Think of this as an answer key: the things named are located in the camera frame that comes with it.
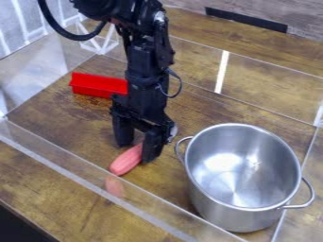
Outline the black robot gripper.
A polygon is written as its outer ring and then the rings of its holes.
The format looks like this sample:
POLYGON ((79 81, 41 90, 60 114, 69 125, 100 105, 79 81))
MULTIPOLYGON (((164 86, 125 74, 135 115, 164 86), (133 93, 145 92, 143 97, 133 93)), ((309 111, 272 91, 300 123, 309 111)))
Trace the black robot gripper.
MULTIPOLYGON (((152 125, 165 126, 172 119, 165 114, 167 102, 176 95, 168 94, 169 74, 163 72, 140 77, 127 71, 127 95, 112 96, 112 128, 119 147, 127 147, 133 141, 133 130, 152 125)), ((145 132, 141 160, 147 164, 161 154, 171 135, 153 127, 145 132)))

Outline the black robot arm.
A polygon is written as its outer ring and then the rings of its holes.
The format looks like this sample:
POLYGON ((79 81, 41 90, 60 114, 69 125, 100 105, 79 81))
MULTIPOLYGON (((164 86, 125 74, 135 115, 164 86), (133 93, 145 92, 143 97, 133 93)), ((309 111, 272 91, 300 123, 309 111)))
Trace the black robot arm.
POLYGON ((88 18, 108 21, 124 40, 127 54, 127 94, 112 96, 112 127, 116 143, 127 147, 133 132, 144 133, 141 161, 160 156, 169 142, 173 121, 165 114, 171 98, 169 66, 173 49, 168 18, 157 0, 71 0, 88 18))

